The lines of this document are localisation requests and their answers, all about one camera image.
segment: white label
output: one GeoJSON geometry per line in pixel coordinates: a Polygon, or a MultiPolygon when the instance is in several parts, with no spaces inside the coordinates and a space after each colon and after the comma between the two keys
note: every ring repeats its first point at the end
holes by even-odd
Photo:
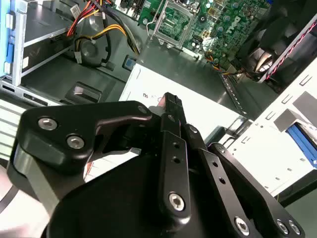
{"type": "Polygon", "coordinates": [[[232,33],[232,31],[234,30],[234,28],[237,26],[238,22],[241,20],[240,17],[236,16],[236,18],[234,19],[234,21],[231,23],[231,26],[229,27],[229,29],[226,31],[226,33],[232,33]]]}
{"type": "Polygon", "coordinates": [[[150,6],[151,6],[151,3],[149,1],[145,1],[144,7],[150,8],[150,6]]]}
{"type": "Polygon", "coordinates": [[[22,61],[22,68],[25,68],[29,65],[29,57],[25,57],[22,61]]]}
{"type": "Polygon", "coordinates": [[[71,13],[73,14],[73,16],[75,18],[77,18],[79,16],[79,14],[81,13],[81,10],[80,10],[80,8],[79,8],[79,6],[77,4],[72,6],[70,8],[70,11],[71,11],[71,13]]]}

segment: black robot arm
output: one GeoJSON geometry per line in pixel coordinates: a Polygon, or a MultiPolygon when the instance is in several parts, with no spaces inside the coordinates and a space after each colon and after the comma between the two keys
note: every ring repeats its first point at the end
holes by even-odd
{"type": "Polygon", "coordinates": [[[166,93],[159,106],[161,116],[135,101],[22,115],[8,176],[45,206],[43,237],[305,237],[221,144],[207,150],[177,96],[166,93]],[[141,153],[84,183],[87,162],[131,148],[141,153]]]}

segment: blue plastic latch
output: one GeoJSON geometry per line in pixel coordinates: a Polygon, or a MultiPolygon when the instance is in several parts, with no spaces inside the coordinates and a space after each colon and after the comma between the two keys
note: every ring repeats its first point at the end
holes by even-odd
{"type": "Polygon", "coordinates": [[[298,125],[292,125],[290,128],[286,130],[286,132],[293,138],[293,140],[302,150],[302,152],[304,153],[308,161],[311,163],[311,165],[317,169],[317,149],[298,129],[298,125]]]}
{"type": "Polygon", "coordinates": [[[6,58],[5,61],[8,63],[13,62],[13,50],[14,50],[14,45],[13,44],[8,44],[8,48],[6,51],[6,58]]]}

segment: cooling fan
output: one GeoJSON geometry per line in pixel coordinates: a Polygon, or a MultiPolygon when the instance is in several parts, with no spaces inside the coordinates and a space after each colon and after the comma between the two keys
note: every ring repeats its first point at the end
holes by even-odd
{"type": "Polygon", "coordinates": [[[231,63],[282,91],[317,56],[316,13],[316,0],[275,0],[231,63]]]}

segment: wire bundle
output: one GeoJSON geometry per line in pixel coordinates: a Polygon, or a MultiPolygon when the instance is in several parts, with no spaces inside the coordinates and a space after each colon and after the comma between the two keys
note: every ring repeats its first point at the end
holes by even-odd
{"type": "Polygon", "coordinates": [[[99,10],[97,9],[97,7],[91,3],[91,1],[89,1],[87,3],[87,5],[85,6],[84,10],[79,14],[79,16],[75,19],[75,21],[73,22],[73,24],[71,25],[71,27],[69,28],[68,32],[67,32],[67,36],[71,36],[75,33],[76,30],[76,25],[78,24],[78,22],[81,19],[85,19],[95,13],[97,13],[99,10]]]}
{"type": "MultiPolygon", "coordinates": [[[[105,0],[105,3],[106,4],[112,4],[112,2],[110,0],[105,0]]],[[[81,19],[87,18],[87,17],[99,12],[100,9],[98,9],[98,8],[100,8],[102,6],[103,6],[103,0],[100,0],[100,6],[99,7],[97,7],[92,1],[89,1],[87,3],[86,7],[84,8],[84,10],[80,13],[80,15],[75,19],[75,21],[71,25],[70,29],[67,32],[67,36],[71,36],[71,35],[73,35],[75,33],[76,25],[78,24],[78,22],[81,19]]],[[[103,7],[102,11],[103,11],[103,14],[108,15],[109,17],[114,19],[118,24],[112,24],[112,25],[108,26],[107,24],[105,24],[106,19],[104,18],[103,19],[104,30],[99,32],[98,34],[96,34],[94,36],[84,35],[84,36],[80,36],[79,38],[77,38],[75,40],[75,51],[79,51],[80,50],[81,40],[86,39],[86,40],[94,41],[94,40],[97,40],[100,37],[106,35],[107,42],[108,42],[108,50],[107,51],[109,53],[109,51],[111,49],[110,49],[110,39],[109,39],[109,36],[108,36],[107,33],[110,30],[117,29],[117,30],[120,30],[127,37],[127,43],[129,45],[129,47],[132,49],[132,51],[135,52],[137,55],[139,55],[140,54],[140,50],[137,47],[137,43],[135,41],[135,38],[134,38],[131,30],[122,22],[122,20],[116,14],[114,14],[111,11],[109,11],[106,7],[103,7]]]]}
{"type": "Polygon", "coordinates": [[[220,74],[222,74],[222,75],[237,75],[237,74],[243,73],[242,70],[239,70],[239,71],[237,71],[237,72],[235,72],[235,73],[229,73],[229,72],[224,72],[224,71],[222,71],[222,70],[220,69],[220,64],[215,63],[215,62],[213,61],[213,57],[212,57],[212,55],[211,55],[210,52],[206,52],[205,57],[206,57],[206,59],[208,60],[208,62],[210,62],[210,63],[212,64],[212,67],[213,67],[218,73],[220,73],[220,74]]]}
{"type": "Polygon", "coordinates": [[[119,31],[122,32],[123,35],[126,36],[126,33],[125,31],[123,30],[123,28],[118,25],[118,24],[113,24],[113,25],[110,25],[108,27],[106,27],[103,31],[99,32],[98,34],[94,35],[94,36],[80,36],[78,37],[76,40],[75,40],[75,51],[79,51],[80,50],[80,43],[81,43],[81,40],[82,39],[86,39],[86,40],[97,40],[99,39],[100,37],[104,36],[108,31],[110,30],[114,30],[114,29],[117,29],[119,31]]]}

